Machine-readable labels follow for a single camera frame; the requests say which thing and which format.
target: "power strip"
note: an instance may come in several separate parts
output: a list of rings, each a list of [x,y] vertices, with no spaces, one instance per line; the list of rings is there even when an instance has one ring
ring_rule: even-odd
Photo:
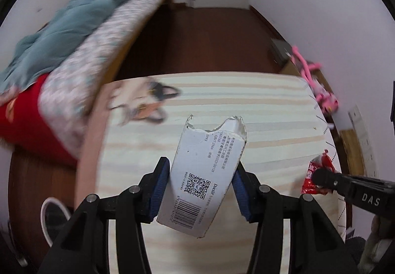
[[[357,134],[359,146],[361,147],[363,162],[365,164],[365,176],[378,178],[378,170],[375,161],[375,155],[373,154],[373,148],[369,139],[368,130],[365,122],[362,119],[361,112],[358,107],[355,106],[348,112],[355,133]]]

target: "blanket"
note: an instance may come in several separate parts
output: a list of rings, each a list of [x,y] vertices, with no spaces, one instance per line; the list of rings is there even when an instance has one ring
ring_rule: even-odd
[[[58,67],[127,0],[70,0],[47,26],[21,39],[14,58],[0,73],[0,105]]]

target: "striped bed sheet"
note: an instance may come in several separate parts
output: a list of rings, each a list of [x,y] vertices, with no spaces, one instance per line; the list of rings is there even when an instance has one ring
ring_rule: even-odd
[[[172,161],[182,128],[193,114],[196,128],[211,130],[233,115],[243,117],[247,145],[241,161],[262,184],[281,194],[299,197],[309,162],[327,149],[340,164],[331,133],[307,83],[298,77],[262,73],[184,73],[161,75],[158,81],[177,87],[181,95],[163,106],[168,117],[160,125],[132,121],[120,127],[122,110],[113,109],[107,122],[96,174],[100,197],[117,195],[152,172],[161,156]],[[344,200],[315,195],[339,235],[345,239]],[[110,224],[111,273],[118,273],[115,226]],[[143,224],[153,273],[245,273],[256,224],[240,215],[232,187],[206,237],[196,239],[155,221]],[[289,221],[284,221],[281,273],[288,272]]]

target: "pink object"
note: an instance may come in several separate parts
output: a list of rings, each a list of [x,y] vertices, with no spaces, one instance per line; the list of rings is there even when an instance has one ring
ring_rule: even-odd
[[[292,47],[291,61],[293,64],[296,64],[296,58],[300,61],[303,66],[303,69],[300,71],[301,76],[307,81],[313,94],[321,108],[323,114],[331,114],[336,112],[339,103],[337,101],[336,96],[333,93],[330,93],[325,90],[322,84],[320,84],[316,79],[311,77],[311,70],[317,70],[321,68],[320,63],[308,63],[302,55],[299,53],[299,50],[296,46]]]

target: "white box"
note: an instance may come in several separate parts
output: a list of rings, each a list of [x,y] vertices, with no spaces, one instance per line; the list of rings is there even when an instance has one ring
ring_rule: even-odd
[[[195,129],[188,118],[182,131],[157,222],[204,237],[247,143],[241,117],[231,117],[212,131]]]

